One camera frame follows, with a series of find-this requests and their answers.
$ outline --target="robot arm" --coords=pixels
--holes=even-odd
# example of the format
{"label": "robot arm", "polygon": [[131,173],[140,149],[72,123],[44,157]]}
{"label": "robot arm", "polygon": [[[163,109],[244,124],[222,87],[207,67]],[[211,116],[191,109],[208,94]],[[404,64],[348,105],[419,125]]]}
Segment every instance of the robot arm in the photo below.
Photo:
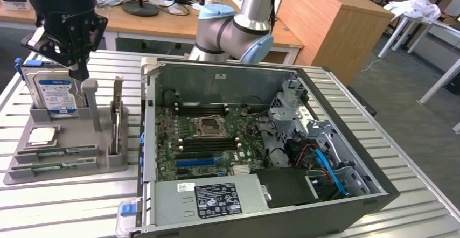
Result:
{"label": "robot arm", "polygon": [[258,64],[274,45],[274,3],[275,0],[243,0],[239,14],[227,5],[206,5],[188,59],[222,62],[231,55],[243,63]]}
{"label": "robot arm", "polygon": [[107,18],[95,13],[96,0],[30,0],[38,30],[22,44],[70,69],[80,81],[90,77],[90,52],[98,50]]}

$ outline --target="blue pcie slot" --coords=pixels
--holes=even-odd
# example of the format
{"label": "blue pcie slot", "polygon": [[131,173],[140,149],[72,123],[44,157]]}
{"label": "blue pcie slot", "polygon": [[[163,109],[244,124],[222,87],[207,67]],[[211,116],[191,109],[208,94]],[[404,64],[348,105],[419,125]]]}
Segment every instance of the blue pcie slot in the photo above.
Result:
{"label": "blue pcie slot", "polygon": [[176,161],[176,167],[216,165],[216,164],[218,164],[216,159]]}

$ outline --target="wooden cabinet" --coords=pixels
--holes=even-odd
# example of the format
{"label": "wooden cabinet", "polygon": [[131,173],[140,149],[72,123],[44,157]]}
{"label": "wooden cabinet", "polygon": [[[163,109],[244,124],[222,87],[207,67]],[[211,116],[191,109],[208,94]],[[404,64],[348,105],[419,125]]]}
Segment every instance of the wooden cabinet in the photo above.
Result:
{"label": "wooden cabinet", "polygon": [[278,17],[304,45],[296,65],[350,85],[394,14],[370,0],[283,0]]}

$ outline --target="monitor stand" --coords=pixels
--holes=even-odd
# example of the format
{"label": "monitor stand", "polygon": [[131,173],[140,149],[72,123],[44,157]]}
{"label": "monitor stand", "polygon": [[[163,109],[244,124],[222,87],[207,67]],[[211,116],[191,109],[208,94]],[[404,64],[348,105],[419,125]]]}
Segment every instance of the monitor stand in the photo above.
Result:
{"label": "monitor stand", "polygon": [[159,8],[150,4],[143,3],[143,0],[139,0],[139,3],[136,2],[127,2],[123,4],[123,10],[127,11],[130,14],[135,16],[156,16],[160,12]]}

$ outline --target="perforated metal surface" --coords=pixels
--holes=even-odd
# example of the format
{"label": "perforated metal surface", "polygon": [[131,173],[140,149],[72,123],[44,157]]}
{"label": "perforated metal surface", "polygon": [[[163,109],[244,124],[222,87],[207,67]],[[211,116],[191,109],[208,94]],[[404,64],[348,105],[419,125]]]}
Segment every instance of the perforated metal surface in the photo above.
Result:
{"label": "perforated metal surface", "polygon": [[[123,101],[130,108],[128,161],[124,172],[15,186],[0,183],[0,237],[114,237],[116,207],[136,196],[140,123],[142,53],[98,51],[88,69],[99,81],[98,103],[112,99],[115,76],[124,77]],[[42,59],[35,54],[30,59]],[[376,214],[331,237],[460,237],[459,211],[358,105],[348,91],[320,68],[306,71],[330,100],[402,196]],[[32,99],[16,76],[0,96],[0,179],[12,159]],[[312,108],[326,118],[318,104]]]}

